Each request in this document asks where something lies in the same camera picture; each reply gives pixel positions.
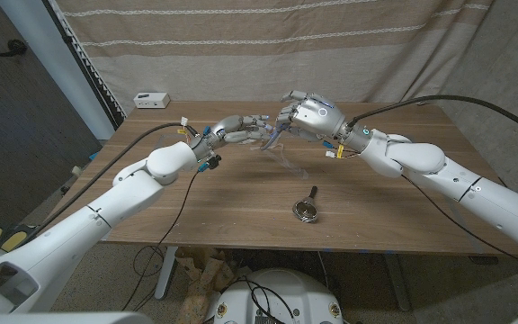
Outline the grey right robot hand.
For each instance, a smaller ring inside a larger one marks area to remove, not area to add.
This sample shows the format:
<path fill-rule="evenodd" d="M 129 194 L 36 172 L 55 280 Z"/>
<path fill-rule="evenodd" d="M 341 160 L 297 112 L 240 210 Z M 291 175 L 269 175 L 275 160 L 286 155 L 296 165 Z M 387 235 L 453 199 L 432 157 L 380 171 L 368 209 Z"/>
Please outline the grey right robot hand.
<path fill-rule="evenodd" d="M 362 126 L 351 124 L 331 100 L 297 90 L 289 92 L 281 100 L 294 100 L 294 103 L 280 111 L 276 119 L 278 131 L 298 131 L 309 140 L 328 137 L 358 153 L 368 147 L 371 135 L 365 134 Z"/>

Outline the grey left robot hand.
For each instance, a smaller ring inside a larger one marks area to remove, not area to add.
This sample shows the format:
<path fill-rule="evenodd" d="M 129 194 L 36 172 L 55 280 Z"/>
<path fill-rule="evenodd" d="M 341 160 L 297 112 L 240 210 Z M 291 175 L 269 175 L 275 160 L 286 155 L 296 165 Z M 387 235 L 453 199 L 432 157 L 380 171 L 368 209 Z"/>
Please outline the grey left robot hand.
<path fill-rule="evenodd" d="M 267 115 L 228 116 L 211 126 L 206 134 L 196 138 L 190 147 L 195 157 L 203 160 L 230 143 L 268 140 L 272 126 L 267 123 L 267 119 Z"/>

